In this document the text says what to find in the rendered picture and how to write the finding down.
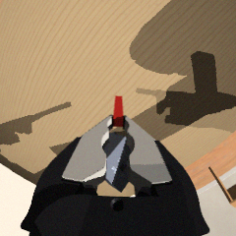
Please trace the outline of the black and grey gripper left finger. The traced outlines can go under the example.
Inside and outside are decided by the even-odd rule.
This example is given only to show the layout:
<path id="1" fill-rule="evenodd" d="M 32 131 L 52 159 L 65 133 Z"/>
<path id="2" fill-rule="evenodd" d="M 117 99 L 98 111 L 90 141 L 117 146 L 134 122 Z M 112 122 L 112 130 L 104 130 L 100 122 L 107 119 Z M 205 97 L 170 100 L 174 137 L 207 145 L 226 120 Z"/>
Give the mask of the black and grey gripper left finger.
<path id="1" fill-rule="evenodd" d="M 37 217 L 55 201 L 83 194 L 85 185 L 93 185 L 97 191 L 106 178 L 103 150 L 109 143 L 111 129 L 112 114 L 76 137 L 48 164 L 35 186 L 29 211 L 21 223 L 23 230 L 30 232 Z"/>

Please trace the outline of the dark grey panel with hole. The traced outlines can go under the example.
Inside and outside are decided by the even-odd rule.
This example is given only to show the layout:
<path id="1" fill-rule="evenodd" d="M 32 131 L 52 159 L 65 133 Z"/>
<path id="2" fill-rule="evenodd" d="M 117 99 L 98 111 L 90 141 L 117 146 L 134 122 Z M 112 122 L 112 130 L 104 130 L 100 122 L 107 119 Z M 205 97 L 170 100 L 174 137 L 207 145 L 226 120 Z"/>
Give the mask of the dark grey panel with hole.
<path id="1" fill-rule="evenodd" d="M 106 182 L 122 193 L 129 183 L 128 162 L 130 148 L 126 144 L 126 136 L 117 135 L 115 132 L 109 134 L 109 144 L 105 147 L 106 153 Z"/>

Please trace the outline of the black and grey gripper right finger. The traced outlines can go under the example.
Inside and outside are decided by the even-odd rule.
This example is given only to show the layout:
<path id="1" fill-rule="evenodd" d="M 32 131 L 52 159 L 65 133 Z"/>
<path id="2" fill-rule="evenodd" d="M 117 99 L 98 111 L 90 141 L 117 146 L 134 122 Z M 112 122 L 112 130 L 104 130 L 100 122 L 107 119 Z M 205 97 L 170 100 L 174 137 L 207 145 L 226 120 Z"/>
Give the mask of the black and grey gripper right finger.
<path id="1" fill-rule="evenodd" d="M 128 181 L 134 185 L 135 197 L 141 187 L 150 187 L 151 195 L 165 198 L 182 207 L 196 222 L 201 235 L 209 233 L 196 188 L 184 167 L 160 142 L 123 116 L 123 130 L 128 130 L 130 148 Z"/>

